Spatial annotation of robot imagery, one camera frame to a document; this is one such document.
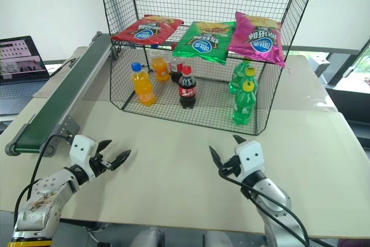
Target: orange soda bottle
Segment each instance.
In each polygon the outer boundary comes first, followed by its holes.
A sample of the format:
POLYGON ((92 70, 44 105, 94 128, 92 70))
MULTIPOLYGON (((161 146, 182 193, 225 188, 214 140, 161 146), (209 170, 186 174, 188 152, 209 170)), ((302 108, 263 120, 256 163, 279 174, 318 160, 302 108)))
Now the orange soda bottle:
POLYGON ((154 95, 148 73, 142 70, 140 63, 132 63, 131 69, 133 71, 131 80, 134 83, 134 90, 138 95, 140 103, 146 106, 155 104, 156 96, 154 95))
POLYGON ((169 79, 167 63, 162 57, 153 58, 151 61, 151 66, 156 72, 156 78, 158 81, 167 81, 169 79))

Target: metal wire rack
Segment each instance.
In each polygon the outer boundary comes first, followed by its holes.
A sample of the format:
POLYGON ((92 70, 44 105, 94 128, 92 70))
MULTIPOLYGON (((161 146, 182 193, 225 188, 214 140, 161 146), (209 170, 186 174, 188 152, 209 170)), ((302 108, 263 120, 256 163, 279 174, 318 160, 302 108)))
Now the metal wire rack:
POLYGON ((197 101, 193 109, 183 109, 179 103, 177 85, 159 83, 151 72, 151 57, 170 59, 170 45, 178 42, 193 21, 235 21, 235 11, 262 16, 283 23, 282 42, 285 58, 293 42, 308 0, 103 0, 111 35, 121 32, 145 14, 182 19, 184 24, 158 49, 130 42, 112 42, 120 51, 111 63, 110 100, 126 112, 258 135, 267 126, 269 112, 282 69, 279 66, 252 62, 257 70, 257 105, 246 126, 232 121, 235 98, 228 93, 232 71, 242 57, 230 53, 225 66, 198 58, 187 58, 197 78, 197 101), (140 62, 150 73, 157 102, 142 106, 130 80, 130 65, 140 62))

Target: laptop screen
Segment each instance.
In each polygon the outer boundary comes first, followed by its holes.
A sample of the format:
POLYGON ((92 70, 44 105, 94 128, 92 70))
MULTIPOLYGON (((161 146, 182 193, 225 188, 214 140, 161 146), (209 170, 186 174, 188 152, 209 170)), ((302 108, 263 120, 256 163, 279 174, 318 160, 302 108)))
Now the laptop screen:
POLYGON ((47 72, 31 36, 0 39, 0 83, 47 80, 47 72))

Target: laptop keyboard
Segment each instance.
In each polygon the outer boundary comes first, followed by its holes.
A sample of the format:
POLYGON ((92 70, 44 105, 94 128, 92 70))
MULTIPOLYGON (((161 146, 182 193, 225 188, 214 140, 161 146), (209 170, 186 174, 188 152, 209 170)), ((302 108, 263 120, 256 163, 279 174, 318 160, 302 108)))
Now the laptop keyboard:
POLYGON ((35 94, 45 82, 29 82, 0 86, 0 98, 21 98, 35 94))

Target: chip bag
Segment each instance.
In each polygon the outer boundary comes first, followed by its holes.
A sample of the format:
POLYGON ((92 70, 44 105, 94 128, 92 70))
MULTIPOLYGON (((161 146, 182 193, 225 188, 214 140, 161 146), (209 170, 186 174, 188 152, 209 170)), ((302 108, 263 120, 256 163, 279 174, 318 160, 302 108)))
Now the chip bag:
POLYGON ((173 56, 201 57, 225 65, 235 23, 193 22, 172 52, 173 56))
POLYGON ((183 23, 182 20, 170 17, 145 16, 111 38, 113 40, 126 40, 140 45, 161 45, 183 23))
POLYGON ((240 12, 235 13, 235 18, 236 30, 228 50, 251 60, 270 62, 284 68, 281 23, 240 12))

